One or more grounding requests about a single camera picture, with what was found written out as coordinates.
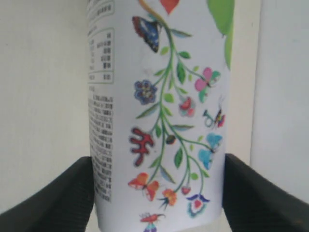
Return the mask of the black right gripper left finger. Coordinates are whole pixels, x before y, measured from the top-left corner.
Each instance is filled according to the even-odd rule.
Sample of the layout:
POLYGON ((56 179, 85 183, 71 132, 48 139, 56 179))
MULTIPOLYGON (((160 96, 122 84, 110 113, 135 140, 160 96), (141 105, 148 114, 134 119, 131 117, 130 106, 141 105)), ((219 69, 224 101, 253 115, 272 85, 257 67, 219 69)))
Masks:
POLYGON ((81 157, 43 189, 1 213, 2 232, 84 232, 94 205, 92 159, 81 157))

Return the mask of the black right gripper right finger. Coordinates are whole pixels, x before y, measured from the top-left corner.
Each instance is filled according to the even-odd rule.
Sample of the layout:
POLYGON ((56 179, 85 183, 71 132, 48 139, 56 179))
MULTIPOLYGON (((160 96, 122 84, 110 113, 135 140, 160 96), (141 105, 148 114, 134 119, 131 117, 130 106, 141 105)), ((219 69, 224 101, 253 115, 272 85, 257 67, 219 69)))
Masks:
POLYGON ((233 154, 225 155, 223 209, 234 232, 309 230, 309 205, 233 154))

